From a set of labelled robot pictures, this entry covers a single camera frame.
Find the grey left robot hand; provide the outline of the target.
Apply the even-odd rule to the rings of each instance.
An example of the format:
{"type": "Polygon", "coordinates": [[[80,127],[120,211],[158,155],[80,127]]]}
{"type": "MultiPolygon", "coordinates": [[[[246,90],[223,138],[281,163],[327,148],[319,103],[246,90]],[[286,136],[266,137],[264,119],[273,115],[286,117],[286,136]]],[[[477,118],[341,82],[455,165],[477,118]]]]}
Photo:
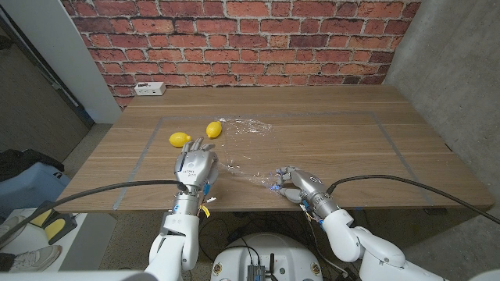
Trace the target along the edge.
{"type": "Polygon", "coordinates": [[[213,185],[218,173],[218,156],[214,144],[202,144],[203,137],[196,141],[188,141],[177,157],[174,174],[177,181],[182,182],[179,189],[183,193],[197,194],[207,183],[213,185]]]}

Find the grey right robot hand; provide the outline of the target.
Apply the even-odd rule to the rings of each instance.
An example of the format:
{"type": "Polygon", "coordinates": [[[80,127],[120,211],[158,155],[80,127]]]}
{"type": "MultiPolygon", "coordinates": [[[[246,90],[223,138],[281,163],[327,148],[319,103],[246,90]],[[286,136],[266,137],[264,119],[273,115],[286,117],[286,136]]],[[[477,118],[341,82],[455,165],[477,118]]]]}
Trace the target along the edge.
{"type": "Polygon", "coordinates": [[[282,167],[277,170],[278,180],[273,188],[289,201],[300,204],[306,201],[316,206],[326,197],[326,187],[312,173],[294,166],[282,167]]]}

